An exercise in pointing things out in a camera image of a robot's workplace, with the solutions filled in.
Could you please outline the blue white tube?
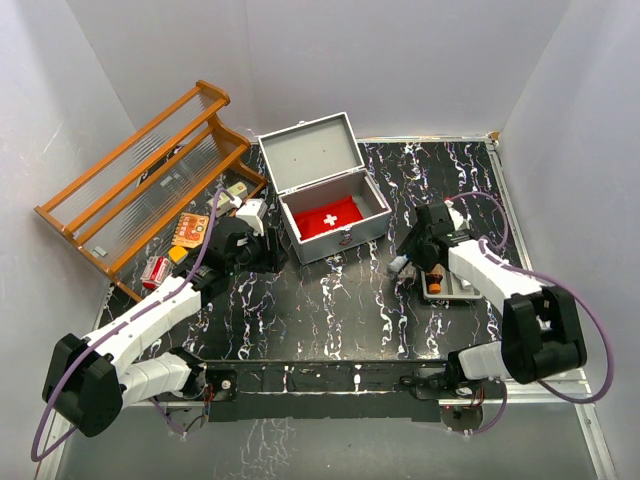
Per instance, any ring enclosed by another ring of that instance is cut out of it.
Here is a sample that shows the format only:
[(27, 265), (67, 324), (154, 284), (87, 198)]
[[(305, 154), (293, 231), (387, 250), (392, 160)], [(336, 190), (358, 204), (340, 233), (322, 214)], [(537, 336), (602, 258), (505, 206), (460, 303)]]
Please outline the blue white tube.
[(388, 265), (388, 270), (394, 274), (399, 274), (409, 263), (406, 255), (396, 256)]

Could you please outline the brown medicine bottle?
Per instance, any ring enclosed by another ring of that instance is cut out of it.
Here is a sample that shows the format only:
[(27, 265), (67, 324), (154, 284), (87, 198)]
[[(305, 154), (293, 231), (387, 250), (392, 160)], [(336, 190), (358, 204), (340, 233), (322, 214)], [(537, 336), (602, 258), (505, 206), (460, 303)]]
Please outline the brown medicine bottle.
[(440, 294), (444, 273), (441, 265), (436, 265), (426, 276), (427, 292), (430, 295)]

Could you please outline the red first aid pouch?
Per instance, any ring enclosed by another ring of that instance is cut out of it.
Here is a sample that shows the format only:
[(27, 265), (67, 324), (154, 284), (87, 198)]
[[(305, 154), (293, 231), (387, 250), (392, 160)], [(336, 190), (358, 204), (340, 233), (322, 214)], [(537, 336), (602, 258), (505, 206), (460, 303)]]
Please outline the red first aid pouch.
[(304, 241), (364, 219), (352, 196), (294, 215), (299, 238)]

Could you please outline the grey plastic tray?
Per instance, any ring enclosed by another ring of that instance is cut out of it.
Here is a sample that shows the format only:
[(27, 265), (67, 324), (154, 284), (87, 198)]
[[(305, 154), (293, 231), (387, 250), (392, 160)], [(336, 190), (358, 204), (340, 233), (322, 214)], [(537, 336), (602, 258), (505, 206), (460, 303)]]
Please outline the grey plastic tray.
[(482, 294), (471, 286), (464, 287), (458, 277), (444, 270), (440, 283), (441, 291), (432, 294), (428, 291), (427, 275), (420, 273), (422, 284), (422, 295), (425, 300), (448, 300), (448, 301), (475, 301), (483, 298)]

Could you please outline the silver metal medicine case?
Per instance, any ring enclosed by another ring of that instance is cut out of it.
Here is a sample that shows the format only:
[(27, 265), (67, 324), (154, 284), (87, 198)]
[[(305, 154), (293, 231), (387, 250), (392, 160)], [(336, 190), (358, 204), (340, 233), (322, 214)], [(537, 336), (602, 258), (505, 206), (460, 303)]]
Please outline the silver metal medicine case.
[[(386, 234), (391, 208), (365, 167), (348, 114), (339, 112), (258, 137), (301, 264), (309, 264)], [(302, 241), (294, 215), (352, 196), (364, 219)]]

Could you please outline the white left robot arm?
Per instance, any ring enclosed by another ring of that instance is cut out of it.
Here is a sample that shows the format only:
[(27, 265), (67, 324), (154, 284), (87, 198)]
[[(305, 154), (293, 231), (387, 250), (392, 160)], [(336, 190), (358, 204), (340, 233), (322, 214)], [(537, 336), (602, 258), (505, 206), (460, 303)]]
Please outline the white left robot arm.
[(237, 274), (280, 272), (287, 254), (278, 231), (263, 233), (224, 217), (151, 294), (84, 337), (68, 334), (53, 350), (44, 388), (47, 405), (87, 437), (106, 430), (120, 411), (162, 393), (200, 396), (207, 376), (193, 356), (172, 350), (139, 356), (175, 325), (227, 292)]

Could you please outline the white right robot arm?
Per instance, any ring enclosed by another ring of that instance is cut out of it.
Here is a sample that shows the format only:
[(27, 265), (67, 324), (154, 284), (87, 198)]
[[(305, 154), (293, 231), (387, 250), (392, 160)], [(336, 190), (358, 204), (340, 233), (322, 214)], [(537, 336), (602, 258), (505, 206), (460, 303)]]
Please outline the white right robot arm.
[(466, 397), (485, 379), (529, 384), (585, 365), (587, 349), (571, 293), (495, 256), (488, 241), (455, 220), (446, 203), (415, 211), (416, 224), (398, 256), (426, 274), (445, 268), (501, 310), (500, 339), (451, 352), (444, 372), (434, 377), (438, 387)]

